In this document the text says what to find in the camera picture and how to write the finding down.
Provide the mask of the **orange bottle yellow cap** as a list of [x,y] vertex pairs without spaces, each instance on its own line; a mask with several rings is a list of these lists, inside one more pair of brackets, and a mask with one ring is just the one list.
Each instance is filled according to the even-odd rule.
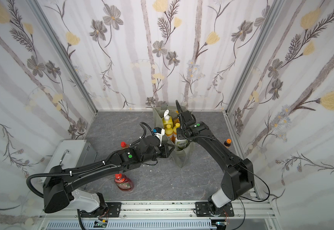
[[170,124],[167,124],[166,129],[165,129],[165,135],[170,141],[173,141],[173,133],[174,131],[173,131],[172,126]]
[[176,123],[174,128],[173,128],[173,134],[177,135],[177,129],[180,127],[180,123]]

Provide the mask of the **white bottle green cap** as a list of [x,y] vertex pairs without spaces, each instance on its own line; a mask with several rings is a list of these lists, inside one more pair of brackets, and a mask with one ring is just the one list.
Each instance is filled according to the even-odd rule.
[[187,147],[189,141],[187,139],[179,139],[179,138],[175,138],[175,145],[179,148],[179,149],[184,149]]

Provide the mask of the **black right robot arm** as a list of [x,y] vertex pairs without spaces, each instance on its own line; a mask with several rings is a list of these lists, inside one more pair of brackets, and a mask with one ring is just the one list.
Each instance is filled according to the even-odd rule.
[[207,210],[200,208],[203,214],[220,215],[228,203],[242,198],[254,187],[255,177],[260,178],[254,173],[253,163],[248,158],[243,160],[233,154],[205,123],[198,123],[190,111],[183,111],[178,100],[176,108],[181,125],[181,131],[177,136],[202,146],[223,172],[221,188],[208,198]]

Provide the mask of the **red soap bottle red cap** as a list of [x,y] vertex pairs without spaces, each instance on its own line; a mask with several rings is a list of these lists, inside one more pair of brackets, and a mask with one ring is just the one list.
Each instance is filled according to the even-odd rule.
[[114,181],[117,187],[122,191],[131,191],[134,188],[132,180],[123,173],[115,174]]

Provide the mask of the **large yellow pump soap bottle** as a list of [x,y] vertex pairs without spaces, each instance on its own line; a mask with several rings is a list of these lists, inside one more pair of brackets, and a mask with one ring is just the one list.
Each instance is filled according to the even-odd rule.
[[173,128],[173,120],[172,120],[172,117],[169,115],[168,109],[164,112],[162,122],[163,122],[164,128],[167,128],[167,125],[170,125],[171,128]]

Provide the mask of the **green fabric shopping bag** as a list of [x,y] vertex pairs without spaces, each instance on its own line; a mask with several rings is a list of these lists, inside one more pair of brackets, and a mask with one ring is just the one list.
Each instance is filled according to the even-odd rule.
[[[175,106],[169,106],[167,104],[162,105],[161,107],[153,108],[153,124],[155,127],[163,128],[163,117],[166,110],[169,110],[169,116],[171,116],[172,120],[175,120],[178,116],[177,108]],[[187,142],[184,148],[180,148],[176,145],[172,140],[170,140],[165,134],[162,137],[163,144],[174,144],[174,150],[171,152],[170,156],[174,159],[176,165],[179,168],[182,168],[186,165],[188,159],[193,154],[195,149],[194,142]]]

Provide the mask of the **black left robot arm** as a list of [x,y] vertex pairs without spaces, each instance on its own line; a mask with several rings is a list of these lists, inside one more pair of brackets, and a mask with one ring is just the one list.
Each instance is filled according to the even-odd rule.
[[104,160],[67,169],[57,165],[48,173],[28,176],[26,185],[44,200],[44,212],[76,209],[80,227],[84,229],[82,218],[99,218],[109,211],[109,207],[101,193],[84,192],[79,190],[80,187],[108,175],[137,169],[148,161],[156,163],[159,158],[168,158],[175,147],[162,141],[164,129],[150,128],[145,122],[140,125],[143,135],[138,140],[127,148],[112,152]]

